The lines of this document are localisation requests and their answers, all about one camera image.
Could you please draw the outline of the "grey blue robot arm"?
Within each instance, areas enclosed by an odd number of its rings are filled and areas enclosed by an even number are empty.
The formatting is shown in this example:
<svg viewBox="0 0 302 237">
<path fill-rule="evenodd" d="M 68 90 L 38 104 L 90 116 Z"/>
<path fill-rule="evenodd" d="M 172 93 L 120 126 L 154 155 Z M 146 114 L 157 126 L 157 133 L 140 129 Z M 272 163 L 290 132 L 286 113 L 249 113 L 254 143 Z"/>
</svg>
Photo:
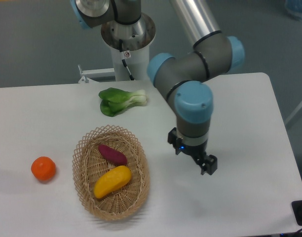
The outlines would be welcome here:
<svg viewBox="0 0 302 237">
<path fill-rule="evenodd" d="M 244 47 L 236 37 L 222 33 L 206 1 L 173 0 L 171 5 L 193 48 L 181 59 L 168 53 L 149 57 L 156 29 L 139 0 L 71 1 L 83 28 L 101 27 L 115 79 L 149 79 L 176 115 L 177 125 L 168 133 L 168 142 L 176 153 L 191 156 L 202 174 L 213 174 L 217 158 L 205 151 L 213 95 L 205 82 L 241 65 Z"/>
</svg>

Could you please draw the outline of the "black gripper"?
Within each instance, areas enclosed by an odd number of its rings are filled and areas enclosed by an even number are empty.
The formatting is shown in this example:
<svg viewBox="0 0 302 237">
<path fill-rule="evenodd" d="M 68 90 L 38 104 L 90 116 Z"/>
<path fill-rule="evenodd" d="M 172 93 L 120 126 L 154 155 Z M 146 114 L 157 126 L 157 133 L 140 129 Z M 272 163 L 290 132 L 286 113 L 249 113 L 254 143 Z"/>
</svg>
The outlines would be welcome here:
<svg viewBox="0 0 302 237">
<path fill-rule="evenodd" d="M 197 146 L 190 146 L 178 136 L 177 128 L 174 127 L 169 133 L 167 141 L 175 149 L 175 154 L 180 152 L 192 157 L 196 164 L 201 164 L 201 175 L 212 175 L 218 168 L 218 159 L 214 155 L 206 154 L 207 141 Z"/>
</svg>

